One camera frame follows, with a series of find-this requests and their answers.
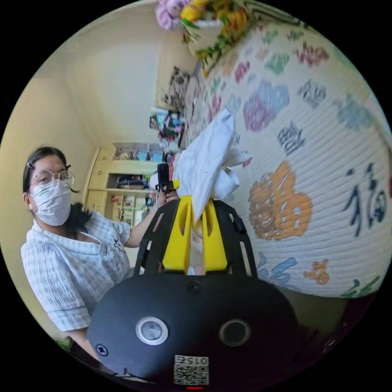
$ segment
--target woman's hand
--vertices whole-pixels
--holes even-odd
[[[156,201],[156,206],[157,208],[162,207],[163,205],[165,205],[166,203],[173,201],[173,200],[178,200],[178,194],[176,191],[171,191],[169,193],[165,193],[165,192],[159,192],[158,195],[158,200]]]

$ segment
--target bed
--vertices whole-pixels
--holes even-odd
[[[378,290],[392,255],[392,140],[369,86],[313,30],[265,21],[196,77],[186,147],[223,108],[235,114],[234,144],[251,159],[225,201],[258,276],[304,325],[332,331],[348,299]]]

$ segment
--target wall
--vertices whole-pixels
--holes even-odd
[[[59,331],[35,298],[20,257],[20,247],[31,228],[31,215],[22,201],[22,174],[29,154],[46,144],[59,147],[76,176],[75,188],[83,189],[96,145],[86,132],[62,69],[67,50],[51,56],[23,91],[9,119],[0,145],[0,244],[10,276],[22,300],[51,336]]]
[[[124,9],[77,36],[67,81],[90,134],[102,145],[157,142],[149,128],[162,35],[154,10],[155,4]]]

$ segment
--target face mask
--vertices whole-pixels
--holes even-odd
[[[68,183],[54,180],[47,189],[36,187],[33,199],[37,205],[36,215],[47,225],[61,226],[71,212],[71,189]]]

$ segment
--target plaid shirt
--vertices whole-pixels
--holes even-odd
[[[21,248],[27,280],[63,332],[88,327],[104,294],[133,273],[124,249],[128,224],[93,212],[86,228],[86,234],[100,244],[49,233],[34,221]]]

